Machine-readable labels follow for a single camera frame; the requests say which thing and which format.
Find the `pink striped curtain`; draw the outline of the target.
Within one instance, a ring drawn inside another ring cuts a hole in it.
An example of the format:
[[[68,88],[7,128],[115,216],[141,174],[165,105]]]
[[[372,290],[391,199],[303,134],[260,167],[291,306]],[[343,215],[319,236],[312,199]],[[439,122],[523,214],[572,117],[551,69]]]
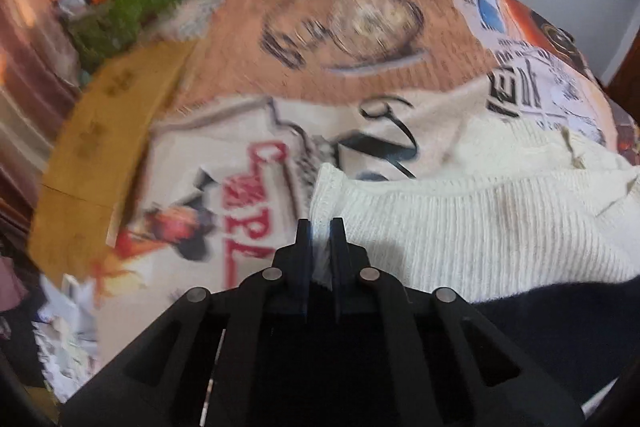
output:
[[[1,0],[1,233],[24,248],[40,179],[79,88],[53,0]]]

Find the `black and white striped sweater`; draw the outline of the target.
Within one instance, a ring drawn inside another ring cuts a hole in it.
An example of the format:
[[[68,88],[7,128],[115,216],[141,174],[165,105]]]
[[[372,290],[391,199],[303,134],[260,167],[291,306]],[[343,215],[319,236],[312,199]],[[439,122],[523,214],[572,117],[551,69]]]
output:
[[[406,286],[474,303],[584,407],[639,350],[639,170],[570,130],[474,119],[431,176],[356,181],[323,166],[314,280],[329,228]]]

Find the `newspaper print bed blanket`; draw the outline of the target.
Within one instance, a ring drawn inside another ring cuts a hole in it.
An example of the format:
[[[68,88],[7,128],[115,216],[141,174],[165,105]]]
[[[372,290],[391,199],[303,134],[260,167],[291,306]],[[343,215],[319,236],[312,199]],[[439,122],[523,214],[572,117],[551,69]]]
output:
[[[582,52],[518,0],[224,0],[206,20],[94,273],[103,361],[188,288],[268,267],[310,220],[323,166],[424,179],[478,118],[570,130],[620,155]]]

